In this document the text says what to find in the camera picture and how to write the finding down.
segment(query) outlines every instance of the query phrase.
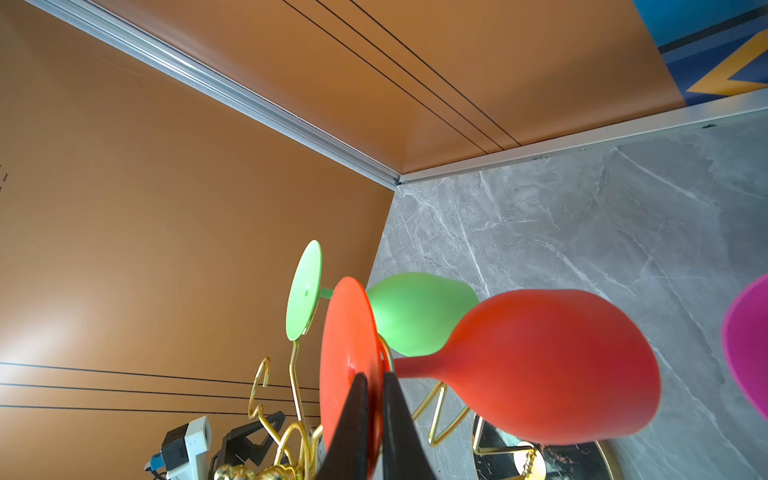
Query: brown wall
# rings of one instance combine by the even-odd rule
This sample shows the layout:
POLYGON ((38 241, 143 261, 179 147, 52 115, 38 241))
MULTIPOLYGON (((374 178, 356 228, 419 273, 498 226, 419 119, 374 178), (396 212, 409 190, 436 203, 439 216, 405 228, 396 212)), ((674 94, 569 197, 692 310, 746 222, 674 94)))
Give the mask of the brown wall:
MULTIPOLYGON (((365 282, 392 192, 22 0, 0 3, 0 65, 0 361, 248 383, 271 356, 288 385, 299 255, 316 238, 327 286, 365 282)), ((210 416, 216 449, 247 422, 246 384, 9 365, 0 382, 4 406, 241 413, 210 416)), ((197 416, 0 407, 0 477, 150 478, 164 433, 197 416)))
POLYGON ((400 173, 684 106, 631 0, 97 0, 400 173))

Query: white edge strip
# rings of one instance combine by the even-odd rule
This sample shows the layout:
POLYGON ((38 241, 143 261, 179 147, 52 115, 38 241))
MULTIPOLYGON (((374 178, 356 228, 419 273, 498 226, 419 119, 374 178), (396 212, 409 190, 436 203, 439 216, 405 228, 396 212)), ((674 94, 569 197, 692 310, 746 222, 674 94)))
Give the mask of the white edge strip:
POLYGON ((596 147, 626 144, 678 131, 731 121, 742 121, 765 114, 768 114, 768 88, 553 138, 552 140, 540 141, 511 150, 469 158, 452 164, 418 170, 401 175, 400 183, 405 184, 486 168, 503 167, 504 165, 537 160, 556 154, 565 154, 570 151, 585 151, 596 147))
POLYGON ((386 165, 88 0, 27 2, 390 190, 399 182, 386 165))

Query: black stripe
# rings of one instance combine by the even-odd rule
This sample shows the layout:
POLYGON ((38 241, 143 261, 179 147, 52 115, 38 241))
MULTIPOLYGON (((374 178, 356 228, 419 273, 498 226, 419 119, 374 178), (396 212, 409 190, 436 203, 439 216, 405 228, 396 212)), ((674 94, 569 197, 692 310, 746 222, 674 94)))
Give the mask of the black stripe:
POLYGON ((379 73, 380 73, 380 74, 381 74, 381 75, 382 75, 384 78, 386 78, 387 80, 391 81, 391 82, 392 82, 392 83, 393 83, 393 84, 394 84, 394 85, 395 85, 397 88, 399 88, 400 90, 404 91, 404 92, 405 92, 405 93, 406 93, 406 94, 407 94, 407 95, 408 95, 410 98, 413 98, 414 100, 416 100, 417 102, 419 102, 419 103, 420 103, 420 104, 421 104, 421 105, 422 105, 424 108, 426 108, 427 110, 431 111, 431 112, 432 112, 432 113, 433 113, 433 114, 434 114, 434 115, 435 115, 437 118, 439 118, 440 120, 442 120, 443 122, 445 122, 445 124, 446 124, 446 125, 448 125, 450 128, 452 128, 452 129, 456 130, 456 132, 458 132, 458 134, 460 134, 462 137, 466 138, 468 141, 470 141, 470 142, 471 142, 473 145, 475 145, 475 146, 476 146, 477 148, 479 148, 481 151, 483 151, 483 152, 484 152, 484 153, 486 153, 486 154, 488 153, 487 151, 485 151, 485 149, 484 149, 483 147, 481 147, 480 145, 477 145, 477 144, 476 144, 474 141, 472 141, 472 139, 470 139, 469 137, 467 137, 466 135, 464 135, 464 134, 463 134, 461 131, 459 131, 459 130, 458 130, 458 128, 454 127, 454 126, 453 126, 453 125, 451 125, 451 124, 450 124, 450 123, 449 123, 449 122, 448 122, 446 119, 444 119, 444 118, 443 118, 443 117, 441 117, 440 115, 436 114, 434 110, 432 110, 430 107, 427 107, 427 106, 426 106, 426 105, 425 105, 425 104, 424 104, 424 103, 423 103, 421 100, 419 100, 418 98, 416 98, 416 97, 414 97, 412 94, 410 94, 410 92, 408 92, 408 91, 407 91, 405 88, 401 87, 401 86, 400 86, 400 85, 399 85, 399 84, 398 84, 396 81, 392 80, 390 77, 387 77, 387 76, 386 76, 386 74, 384 74, 384 72, 383 72, 383 71, 381 71, 381 70, 379 70, 378 68, 374 67, 374 66, 371 64, 371 62, 367 61, 367 60, 366 60, 365 58, 363 58, 363 57, 362 57, 362 56, 361 56, 359 53, 357 53, 356 51, 352 50, 352 49, 351 49, 350 47, 348 47, 348 46, 347 46, 347 45, 346 45, 346 44, 345 44, 343 41, 341 41, 341 40, 339 40, 338 38, 336 38, 336 37, 334 37, 333 35, 331 35, 331 33, 330 33, 329 31, 327 31, 325 28, 321 27, 321 26, 320 26, 320 25, 319 25, 317 22, 315 22, 314 20, 312 20, 310 17, 308 17, 308 16, 304 15, 304 13, 303 13, 301 10, 299 10, 298 8, 296 8, 296 7, 294 7, 293 5, 291 5, 291 4, 288 2, 288 0, 283 0, 283 3, 285 3, 285 4, 286 4, 286 5, 288 5, 289 7, 293 8, 294 10, 296 10, 297 12, 299 12, 299 15, 303 16, 304 18, 306 18, 307 20, 309 20, 310 22, 312 22, 312 23, 313 23, 313 24, 314 24, 314 25, 315 25, 317 28, 319 28, 320 30, 322 30, 322 31, 324 31, 326 34, 328 34, 328 36, 329 36, 329 37, 331 37, 331 38, 333 38, 334 40, 336 40, 337 42, 339 42, 339 43, 340 43, 340 44, 341 44, 341 45, 342 45, 344 48, 346 48, 347 50, 349 50, 349 51, 351 51, 353 54, 355 54, 355 55, 357 56, 357 58, 359 58, 360 60, 362 60, 362 61, 364 61, 365 63, 367 63, 367 64, 368 64, 368 66, 369 66, 370 68, 373 68, 374 70, 376 70, 377 72, 379 72, 379 73))
MULTIPOLYGON (((89 392, 116 392, 116 393, 148 393, 151 395, 177 395, 177 396, 202 396, 202 397, 208 397, 213 399, 237 399, 237 400, 248 400, 250 397, 240 397, 240 396, 229 396, 229 395, 207 395, 203 393, 176 393, 176 392, 147 392, 144 390, 120 390, 120 389, 96 389, 91 387, 83 387, 83 386, 58 386, 58 385, 29 385, 26 383, 5 383, 0 382, 0 386, 21 386, 21 387, 34 387, 39 389, 63 389, 63 390, 88 390, 89 392)), ((253 397, 254 400, 263 400, 263 401, 270 401, 270 402, 291 402, 293 403, 293 399, 258 399, 256 397, 253 397)), ((318 403, 313 400, 302 400, 301 403, 318 403)))
POLYGON ((373 47, 374 47, 376 50, 380 51, 380 52, 382 53, 382 55, 384 55, 384 56, 385 56, 385 57, 387 57, 389 60, 391 60, 391 61, 392 61, 392 63, 394 63, 395 65, 397 65, 398 67, 400 67, 400 68, 401 68, 401 69, 402 69, 402 70, 403 70, 405 73, 407 73, 408 75, 410 75, 410 77, 411 77, 411 78, 413 78, 413 79, 414 79, 414 80, 416 80, 418 83, 420 83, 420 85, 421 85, 421 86, 423 86, 424 88, 426 88, 427 90, 429 90, 429 92, 430 92, 430 93, 432 93, 432 94, 433 94, 433 95, 435 95, 437 98, 439 98, 439 99, 440 99, 440 101, 441 101, 442 103, 444 103, 444 104, 448 105, 448 107, 449 107, 451 110, 453 110, 454 112, 456 112, 456 114, 458 114, 458 115, 459 115, 459 117, 461 117, 461 118, 463 118, 464 120, 466 120, 466 121, 467 121, 467 123, 469 123, 471 126, 475 127, 475 129, 477 129, 477 131, 479 131, 481 134, 485 135, 485 137, 486 137, 486 138, 488 138, 490 141, 492 141, 492 142, 493 142, 493 143, 494 143, 494 144, 495 144, 497 147, 499 147, 499 148, 501 148, 502 150, 504 150, 504 148, 503 148, 501 145, 499 145, 498 143, 496 143, 496 140, 494 140, 493 138, 491 138, 490 136, 488 136, 488 134, 486 134, 486 133, 485 133, 485 132, 484 132, 484 131, 483 131, 483 130, 480 128, 480 127, 478 127, 477 125, 473 124, 473 123, 472 123, 472 122, 471 122, 471 121, 470 121, 470 120, 469 120, 467 117, 465 117, 464 115, 462 115, 462 114, 461 114, 461 112, 459 112, 458 110, 456 110, 455 108, 453 108, 453 105, 451 105, 451 104, 450 104, 450 103, 448 103, 447 101, 443 100, 443 98, 442 98, 440 95, 436 94, 436 93, 435 93, 435 91, 433 91, 433 90, 432 90, 430 87, 427 87, 427 86, 424 84, 424 82, 423 82, 423 81, 421 81, 421 80, 419 80, 418 78, 416 78, 416 76, 415 76, 414 74, 412 74, 410 71, 408 71, 408 69, 406 69, 406 68, 405 68, 405 67, 403 67, 401 64, 399 64, 399 63, 398 63, 398 62, 397 62, 397 61, 396 61, 394 58, 392 58, 392 57, 390 57, 389 55, 387 55, 387 54, 386 54, 386 53, 385 53, 385 52, 384 52, 384 51, 383 51, 381 48, 379 48, 379 46, 378 46, 378 45, 376 45, 375 43, 373 43, 372 41, 370 41, 370 40, 369 40, 369 39, 368 39, 368 38, 367 38, 365 35, 363 35, 363 34, 362 34, 362 33, 360 33, 360 32, 359 32, 359 31, 358 31, 356 28, 354 28, 353 26, 351 26, 351 25, 350 25, 350 24, 349 24, 349 23, 348 23, 346 20, 344 20, 343 18, 339 17, 339 16, 336 14, 336 12, 334 12, 333 10, 331 10, 330 8, 328 8, 328 7, 326 6, 326 4, 322 3, 320 0, 315 0, 315 2, 317 2, 317 3, 321 4, 321 5, 323 6, 323 8, 324 8, 324 9, 326 9, 328 12, 331 12, 331 14, 332 14, 334 17, 336 17, 336 18, 338 18, 339 20, 341 20, 341 21, 344 23, 344 25, 346 25, 346 26, 350 27, 350 28, 351 28, 351 29, 352 29, 352 30, 353 30, 353 31, 354 31, 356 34, 360 35, 360 36, 361 36, 361 37, 362 37, 362 38, 363 38, 365 41, 367 41, 368 43, 370 43, 370 44, 371 44, 371 45, 372 45, 372 46, 373 46, 373 47))
MULTIPOLYGON (((146 413, 194 413, 196 415, 246 415, 243 412, 192 412, 189 410, 143 410, 143 409, 98 409, 91 407, 51 407, 40 405, 0 405, 0 409, 44 409, 44 410, 90 410, 94 412, 146 412, 146 413)), ((320 415, 305 415, 308 419, 318 419, 320 415)))
MULTIPOLYGON (((174 375, 157 375, 153 373, 118 372, 116 370, 76 369, 68 366, 30 365, 28 363, 13 363, 13 362, 0 362, 0 365, 28 366, 34 369, 70 370, 72 372, 113 373, 115 375, 150 376, 150 377, 159 378, 159 379, 197 380, 199 382, 234 383, 237 385, 250 385, 250 386, 253 385, 252 382, 235 382, 234 380, 198 379, 192 376, 174 376, 174 375)), ((273 385, 271 383, 268 383, 267 386, 280 387, 282 389, 290 388, 290 386, 288 385, 273 385)), ((302 386, 299 388, 305 389, 305 390, 319 390, 312 386, 302 386)))
POLYGON ((479 111, 480 113, 482 113, 482 114, 485 116, 485 118, 487 118, 487 119, 489 119, 491 122, 493 122, 493 124, 494 124, 494 125, 496 125, 496 126, 499 128, 499 130, 501 130, 501 131, 503 131, 504 133, 506 133, 506 134, 507 134, 507 136, 508 136, 508 137, 510 137, 510 138, 512 139, 512 141, 514 141, 514 142, 515 142, 517 145, 520 145, 520 146, 522 146, 522 144, 521 144, 520 142, 518 142, 517 140, 515 140, 515 137, 512 137, 512 135, 511 135, 511 134, 510 134, 508 131, 506 131, 506 130, 505 130, 505 129, 504 129, 502 126, 501 126, 501 125, 497 124, 497 123, 496 123, 496 121, 495 121, 493 118, 490 118, 490 117, 488 116, 488 114, 486 114, 486 113, 485 113, 485 112, 484 112, 484 111, 483 111, 483 110, 482 110, 480 107, 478 107, 477 105, 475 105, 475 102, 473 102, 472 100, 469 100, 469 98, 467 98, 467 96, 466 96, 466 95, 464 95, 464 94, 463 94, 463 93, 462 93, 462 92, 461 92, 461 91, 460 91, 458 88, 454 87, 454 86, 453 86, 453 84, 452 84, 450 81, 448 81, 448 80, 446 80, 446 79, 445 79, 445 77, 443 77, 442 75, 440 75, 440 74, 438 73, 438 71, 437 71, 437 70, 435 70, 434 68, 432 68, 432 66, 431 66, 430 64, 428 64, 428 63, 427 63, 427 62, 426 62, 426 61, 425 61, 423 58, 419 57, 419 56, 416 54, 416 52, 414 52, 413 50, 411 50, 411 48, 410 48, 408 45, 406 45, 405 43, 403 43, 403 42, 402 42, 402 41, 401 41, 399 38, 397 38, 397 37, 395 36, 395 34, 393 34, 392 32, 390 32, 390 31, 387 29, 387 27, 385 27, 384 25, 382 25, 382 24, 381 24, 381 22, 379 22, 378 20, 376 20, 376 19, 373 17, 373 15, 369 14, 369 13, 368 13, 368 12, 367 12, 367 11, 366 11, 366 10, 365 10, 363 7, 361 7, 360 5, 357 5, 357 3, 355 2, 355 0, 349 0, 349 1, 350 1, 350 2, 352 2, 352 4, 353 4, 353 5, 355 5, 357 8, 359 8, 359 9, 360 9, 360 11, 361 11, 362 13, 364 13, 364 14, 368 15, 368 18, 370 18, 371 20, 373 20, 373 21, 374 21, 374 22, 375 22, 375 23, 376 23, 376 24, 377 24, 379 27, 381 27, 381 28, 382 28, 382 29, 383 29, 385 32, 387 32, 387 33, 388 33, 388 34, 389 34, 389 35, 390 35, 392 38, 394 38, 394 39, 395 39, 395 40, 396 40, 396 41, 397 41, 397 42, 398 42, 400 45, 402 45, 403 47, 405 47, 405 48, 406 48, 406 50, 410 51, 410 52, 413 54, 413 56, 414 56, 414 57, 416 57, 416 58, 418 58, 418 59, 419 59, 419 60, 420 60, 420 61, 421 61, 421 62, 422 62, 424 65, 426 65, 426 66, 427 66, 427 68, 428 68, 429 70, 432 70, 432 71, 434 71, 434 72, 435 72, 435 74, 436 74, 438 77, 440 77, 440 78, 441 78, 441 79, 442 79, 442 80, 443 80, 443 81, 444 81, 446 84, 450 85, 450 87, 451 87, 451 88, 453 88, 454 90, 456 90, 456 93, 458 93, 459 95, 461 95, 461 96, 462 96, 462 97, 463 97, 463 98, 464 98, 466 101, 468 101, 470 104, 472 104, 472 106, 473 106, 473 107, 477 108, 477 109, 478 109, 478 111, 479 111))
POLYGON ((678 38, 675 41, 671 41, 666 45, 661 45, 659 47, 659 53, 667 53, 668 51, 673 51, 675 48, 680 48, 684 45, 694 43, 696 40, 701 40, 702 38, 706 38, 706 37, 709 37, 710 35, 720 33, 721 31, 725 31, 728 28, 733 28, 737 25, 747 23, 748 21, 754 20, 755 18, 760 18, 763 15, 768 15, 768 5, 755 8, 754 10, 749 10, 748 12, 745 12, 741 15, 738 15, 733 18, 729 18, 724 22, 720 22, 717 25, 712 25, 711 27, 707 27, 704 30, 699 30, 690 35, 686 35, 682 38, 678 38))

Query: gray marble surface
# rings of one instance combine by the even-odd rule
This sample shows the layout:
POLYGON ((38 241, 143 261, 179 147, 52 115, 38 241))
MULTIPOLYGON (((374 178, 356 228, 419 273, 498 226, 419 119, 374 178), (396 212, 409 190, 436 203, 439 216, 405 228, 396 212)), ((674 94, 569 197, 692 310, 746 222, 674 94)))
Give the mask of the gray marble surface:
MULTIPOLYGON (((642 329, 662 372, 654 421, 612 442, 627 480, 768 478, 768 422, 720 346, 731 301, 768 272, 766 239, 763 119, 402 186, 369 285, 420 271, 482 299, 601 295, 642 329)), ((412 408, 432 384, 403 382, 412 408)), ((449 402, 444 422, 461 406, 449 402)), ((430 419, 417 425, 424 438, 430 419)), ((438 477, 475 478, 469 425, 425 447, 438 477)))

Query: yellow arrow graphic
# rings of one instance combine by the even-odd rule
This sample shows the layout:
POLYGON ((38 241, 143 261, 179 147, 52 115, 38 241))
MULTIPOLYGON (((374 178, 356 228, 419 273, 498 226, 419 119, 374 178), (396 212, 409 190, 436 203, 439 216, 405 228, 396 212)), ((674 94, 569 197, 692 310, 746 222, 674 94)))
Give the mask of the yellow arrow graphic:
POLYGON ((758 81, 729 80, 752 60, 768 51, 768 30, 755 34, 710 73, 688 89, 696 94, 736 95, 768 87, 758 81))

